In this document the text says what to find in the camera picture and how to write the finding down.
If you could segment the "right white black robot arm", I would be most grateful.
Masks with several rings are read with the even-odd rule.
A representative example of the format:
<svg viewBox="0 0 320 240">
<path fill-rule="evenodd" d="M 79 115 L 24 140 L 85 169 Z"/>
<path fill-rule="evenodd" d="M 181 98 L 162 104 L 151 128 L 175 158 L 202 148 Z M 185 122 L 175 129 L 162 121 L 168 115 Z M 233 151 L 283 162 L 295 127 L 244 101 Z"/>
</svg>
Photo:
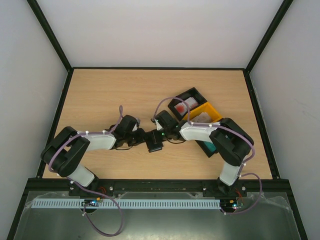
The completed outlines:
<svg viewBox="0 0 320 240">
<path fill-rule="evenodd" d="M 214 145 L 224 160 L 217 179 L 217 189 L 224 196 L 235 191 L 242 169 L 256 153 L 253 139 L 231 118 L 213 123 L 194 122 L 189 118 L 178 122 L 163 110 L 151 121 L 164 140 L 200 141 Z"/>
</svg>

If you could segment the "black card holder wallet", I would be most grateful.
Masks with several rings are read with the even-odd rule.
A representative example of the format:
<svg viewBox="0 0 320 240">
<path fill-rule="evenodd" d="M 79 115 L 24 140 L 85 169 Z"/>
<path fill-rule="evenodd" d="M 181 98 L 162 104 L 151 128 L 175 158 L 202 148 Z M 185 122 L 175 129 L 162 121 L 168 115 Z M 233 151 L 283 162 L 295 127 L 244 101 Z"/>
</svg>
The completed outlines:
<svg viewBox="0 0 320 240">
<path fill-rule="evenodd" d="M 156 129 L 145 134 L 145 142 L 149 153 L 160 151 L 164 146 L 162 134 Z"/>
</svg>

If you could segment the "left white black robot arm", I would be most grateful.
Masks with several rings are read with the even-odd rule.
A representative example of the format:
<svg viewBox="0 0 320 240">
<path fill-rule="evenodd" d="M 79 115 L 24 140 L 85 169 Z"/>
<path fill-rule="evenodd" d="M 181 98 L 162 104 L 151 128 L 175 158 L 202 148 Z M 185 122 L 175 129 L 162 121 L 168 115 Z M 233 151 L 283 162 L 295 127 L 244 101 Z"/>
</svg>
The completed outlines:
<svg viewBox="0 0 320 240">
<path fill-rule="evenodd" d="M 121 150 L 145 142 L 146 132 L 140 128 L 140 121 L 131 116 L 121 116 L 116 124 L 102 131 L 76 131 L 67 126 L 42 151 L 40 158 L 48 170 L 70 180 L 72 186 L 98 190 L 99 178 L 81 164 L 86 152 L 95 150 Z"/>
</svg>

